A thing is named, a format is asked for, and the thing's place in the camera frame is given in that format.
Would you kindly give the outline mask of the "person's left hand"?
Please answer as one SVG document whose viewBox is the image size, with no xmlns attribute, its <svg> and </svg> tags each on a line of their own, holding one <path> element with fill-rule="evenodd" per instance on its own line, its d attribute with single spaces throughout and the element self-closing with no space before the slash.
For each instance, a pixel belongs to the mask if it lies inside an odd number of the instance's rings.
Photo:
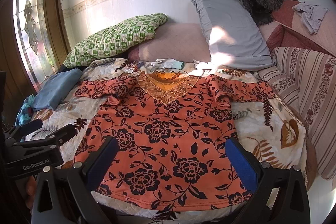
<svg viewBox="0 0 336 224">
<path fill-rule="evenodd" d="M 35 199 L 35 194 L 37 191 L 37 181 L 35 180 L 34 176 L 31 176 L 26 184 L 26 206 L 32 210 L 33 209 L 33 203 Z"/>
</svg>

